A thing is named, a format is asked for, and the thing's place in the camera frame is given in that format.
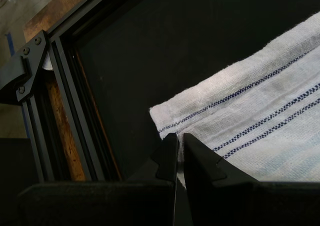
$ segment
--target white towel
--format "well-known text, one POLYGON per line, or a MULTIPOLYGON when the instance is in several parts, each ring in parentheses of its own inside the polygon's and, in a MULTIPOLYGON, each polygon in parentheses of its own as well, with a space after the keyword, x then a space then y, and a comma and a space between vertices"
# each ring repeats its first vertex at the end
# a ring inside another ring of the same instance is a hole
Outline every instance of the white towel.
MULTIPOLYGON (((176 133, 181 142, 191 133, 259 181, 320 181, 319 45, 317 13, 152 107, 161 138, 176 133)), ((179 179, 184 183, 183 175, 179 179)))

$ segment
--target screw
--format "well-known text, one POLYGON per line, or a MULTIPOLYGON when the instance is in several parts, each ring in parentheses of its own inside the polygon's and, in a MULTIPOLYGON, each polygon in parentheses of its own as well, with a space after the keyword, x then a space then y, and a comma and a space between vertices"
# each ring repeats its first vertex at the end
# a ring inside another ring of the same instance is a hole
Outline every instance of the screw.
POLYGON ((39 45, 41 43, 41 38, 40 37, 37 37, 35 40, 34 40, 34 43, 35 45, 39 45))
POLYGON ((30 48, 25 47, 25 48, 23 49, 23 54, 24 54, 24 55, 28 55, 29 52, 30 52, 30 48))
POLYGON ((26 88, 24 86, 19 88, 19 94, 23 94, 25 92, 26 88))

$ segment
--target wooden surface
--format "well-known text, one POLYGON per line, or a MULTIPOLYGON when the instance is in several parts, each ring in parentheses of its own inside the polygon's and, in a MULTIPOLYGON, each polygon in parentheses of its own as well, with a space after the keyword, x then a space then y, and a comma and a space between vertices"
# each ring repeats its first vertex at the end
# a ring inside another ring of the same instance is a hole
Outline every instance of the wooden surface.
MULTIPOLYGON (((50 1, 47 6, 25 24, 23 28, 25 40, 28 42, 40 30, 48 30, 80 1, 81 0, 50 1)), ((46 87, 48 89, 71 178, 75 181, 83 181, 85 180, 84 171, 76 150, 75 141, 68 123, 57 81, 55 79, 48 81, 46 87)))
POLYGON ((81 0, 51 0, 24 25, 23 32, 25 40, 28 42, 40 30, 47 31, 80 1, 81 0))

